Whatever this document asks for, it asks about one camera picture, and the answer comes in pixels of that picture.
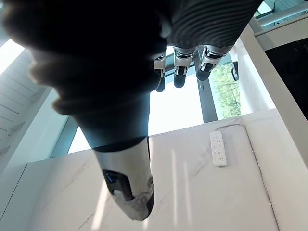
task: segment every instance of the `ceiling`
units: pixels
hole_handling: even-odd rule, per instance
[[[0,25],[0,47],[8,39]],[[0,152],[12,129],[25,120],[25,112],[45,89],[30,80],[31,62],[30,54],[23,51],[0,75]]]
[[[273,12],[281,12],[292,7],[295,7],[301,3],[304,3],[305,0],[264,0],[264,2],[273,9]],[[305,12],[295,14],[293,16],[287,17],[284,19],[285,22],[298,18],[304,15]]]

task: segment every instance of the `robotic finger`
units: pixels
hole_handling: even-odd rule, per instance
[[[174,86],[181,88],[185,84],[188,68],[192,62],[195,48],[181,49],[174,47]]]

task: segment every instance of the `window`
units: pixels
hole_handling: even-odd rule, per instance
[[[172,62],[173,48],[167,48],[167,53],[168,49],[171,54],[166,55],[166,59]],[[232,65],[227,55],[211,72],[209,80],[204,82],[197,80],[195,69],[199,67],[192,65],[187,72],[185,85],[180,89],[173,84],[174,70],[167,71],[165,90],[151,93],[149,135],[197,126],[204,121],[240,116],[239,85],[238,81],[233,80]],[[73,141],[70,140],[68,153],[90,149],[77,124],[72,132],[75,136],[71,139]]]
[[[209,82],[218,120],[241,115],[239,82],[234,81],[229,55],[212,71]]]
[[[203,124],[202,109],[194,67],[186,76],[184,87],[173,84],[173,73],[166,76],[166,87],[161,93],[155,90],[150,98],[149,135]],[[68,153],[90,149],[80,128],[77,129]]]

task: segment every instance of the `white wall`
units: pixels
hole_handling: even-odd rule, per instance
[[[239,68],[241,114],[246,115],[275,108],[275,104],[241,38],[235,43],[231,53],[235,51]]]
[[[209,132],[236,123],[241,119],[150,138],[155,204],[144,222],[119,210],[88,150],[28,164],[0,230],[277,231],[243,127],[222,129],[228,166],[213,165]]]
[[[308,166],[308,121],[254,37],[254,34],[249,26],[244,29],[240,36],[240,40],[244,45],[243,49],[245,49],[249,54],[252,64],[255,66],[260,76],[260,81],[263,82],[270,98],[275,104],[284,124],[286,125],[305,165]],[[259,96],[256,97],[256,94],[254,93],[257,93],[257,91],[249,91],[251,87],[253,87],[252,84],[250,84],[247,88],[246,96],[250,97],[250,102],[256,102],[256,105],[258,105],[258,100],[262,97],[263,91],[260,91]]]
[[[26,123],[1,159],[0,217],[27,163],[47,159],[51,155],[67,120],[67,116],[56,113],[51,107],[57,97],[54,90],[47,89],[41,99],[32,105]]]

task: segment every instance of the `white marble surface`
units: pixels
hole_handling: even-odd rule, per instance
[[[308,171],[277,110],[243,116],[280,231],[308,230]]]
[[[116,206],[92,151],[31,163],[22,178],[23,187],[44,184],[35,192],[16,189],[0,223],[0,230],[94,231],[94,230],[215,230],[276,231],[276,223],[241,126],[225,128],[223,137],[228,166],[214,167],[209,132],[231,119],[152,137],[151,165],[155,203],[144,222],[129,220]],[[36,203],[25,228],[16,224],[16,209],[35,196]]]

